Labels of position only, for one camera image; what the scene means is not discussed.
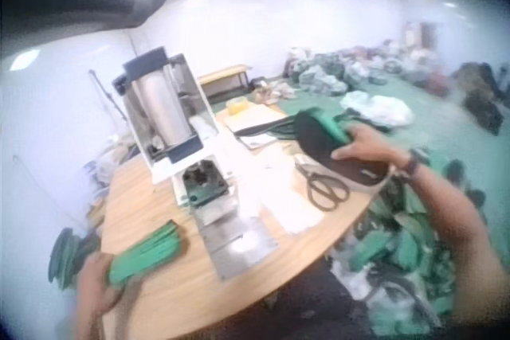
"yellow object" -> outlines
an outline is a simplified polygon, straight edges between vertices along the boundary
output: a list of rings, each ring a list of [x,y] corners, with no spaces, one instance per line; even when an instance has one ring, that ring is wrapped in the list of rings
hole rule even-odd
[[[246,97],[236,97],[226,102],[226,108],[229,111],[229,115],[236,115],[240,111],[244,111],[249,108],[248,99]]]

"dark clothing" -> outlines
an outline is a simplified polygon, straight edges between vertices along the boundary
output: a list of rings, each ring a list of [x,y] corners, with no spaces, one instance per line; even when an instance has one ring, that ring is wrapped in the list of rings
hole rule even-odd
[[[319,260],[277,293],[273,307],[259,303],[225,323],[221,339],[374,338],[367,309]]]

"ceiling light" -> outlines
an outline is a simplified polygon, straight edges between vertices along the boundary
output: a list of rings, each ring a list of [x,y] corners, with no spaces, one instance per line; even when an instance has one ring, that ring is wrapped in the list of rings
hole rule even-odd
[[[10,66],[10,71],[21,71],[33,63],[39,55],[39,49],[31,49],[24,52],[14,59],[13,64]]]

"pile of bags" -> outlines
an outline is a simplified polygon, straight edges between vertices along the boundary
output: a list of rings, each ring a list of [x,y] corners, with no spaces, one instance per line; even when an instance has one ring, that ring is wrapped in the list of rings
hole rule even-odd
[[[452,75],[460,89],[466,92],[464,107],[478,124],[494,135],[500,133],[503,115],[493,103],[503,100],[504,93],[498,87],[492,69],[487,63],[464,63]]]

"fabric pile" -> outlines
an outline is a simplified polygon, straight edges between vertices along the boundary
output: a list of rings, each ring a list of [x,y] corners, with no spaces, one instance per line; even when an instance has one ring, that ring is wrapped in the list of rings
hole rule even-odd
[[[466,92],[464,107],[478,124],[494,135],[500,133],[503,115],[494,100],[503,100],[505,94],[500,90],[492,69],[487,63],[464,63],[453,75],[460,89]]]
[[[76,286],[76,277],[83,267],[87,256],[98,251],[101,239],[95,233],[89,233],[85,238],[73,234],[73,230],[65,228],[61,231],[48,264],[48,281],[55,279],[58,287],[65,290]]]
[[[290,77],[304,90],[323,95],[337,94],[341,88],[333,77],[348,90],[363,83],[384,85],[387,74],[398,74],[412,84],[438,96],[446,96],[449,86],[441,75],[437,56],[427,49],[405,48],[392,40],[367,48],[357,45],[331,53],[317,53],[310,49],[291,49],[285,63],[284,77]]]
[[[347,91],[347,85],[344,82],[333,75],[328,75],[318,64],[301,73],[299,82],[301,89],[315,94],[341,96]]]
[[[485,194],[471,189],[461,161],[449,162],[427,149],[414,153],[483,206]],[[448,320],[455,288],[450,251],[437,238],[422,201],[399,176],[331,256],[333,273],[369,307],[377,335],[425,334]]]
[[[406,103],[394,97],[371,97],[366,92],[353,91],[345,95],[340,105],[347,110],[354,109],[364,119],[387,127],[404,127],[414,121],[414,114]]]
[[[296,98],[296,90],[287,84],[285,80],[267,82],[265,79],[255,83],[252,92],[256,104],[271,105],[278,100],[292,100]]]

